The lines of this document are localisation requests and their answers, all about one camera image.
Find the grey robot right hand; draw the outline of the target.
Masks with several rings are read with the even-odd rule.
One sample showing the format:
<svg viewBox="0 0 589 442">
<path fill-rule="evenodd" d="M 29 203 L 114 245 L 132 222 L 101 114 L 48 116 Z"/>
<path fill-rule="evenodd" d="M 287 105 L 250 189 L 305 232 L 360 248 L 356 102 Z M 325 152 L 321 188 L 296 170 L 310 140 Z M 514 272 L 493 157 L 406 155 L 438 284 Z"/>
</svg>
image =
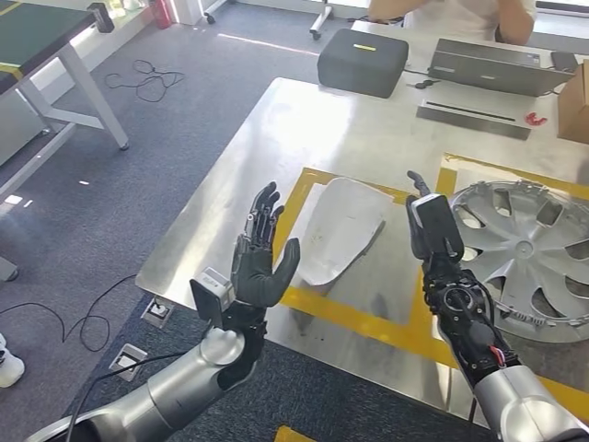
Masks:
<svg viewBox="0 0 589 442">
<path fill-rule="evenodd" d="M 430 193 L 430 190 L 421 175 L 413 170 L 408 170 L 407 176 L 413 181 L 414 187 L 418 190 L 420 197 Z M 416 258 L 425 261 L 429 258 L 430 250 L 425 240 L 422 228 L 419 225 L 417 218 L 411 208 L 411 204 L 417 199 L 416 196 L 410 194 L 406 197 L 405 207 L 409 220 L 411 249 Z"/>
</svg>

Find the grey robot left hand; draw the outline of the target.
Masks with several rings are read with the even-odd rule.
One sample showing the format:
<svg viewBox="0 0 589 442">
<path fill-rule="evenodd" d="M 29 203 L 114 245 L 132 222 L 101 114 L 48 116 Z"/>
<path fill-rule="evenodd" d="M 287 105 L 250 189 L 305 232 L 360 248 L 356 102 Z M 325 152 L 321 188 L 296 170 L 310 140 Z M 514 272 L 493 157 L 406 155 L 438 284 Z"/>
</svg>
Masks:
<svg viewBox="0 0 589 442">
<path fill-rule="evenodd" d="M 277 224 L 284 211 L 283 205 L 277 205 L 279 198 L 274 181 L 262 188 L 254 198 L 243 232 L 236 240 L 231 281 L 238 300 L 256 308 L 274 307 L 295 276 L 301 259 L 299 238 L 289 239 L 281 263 L 273 266 Z"/>
</svg>

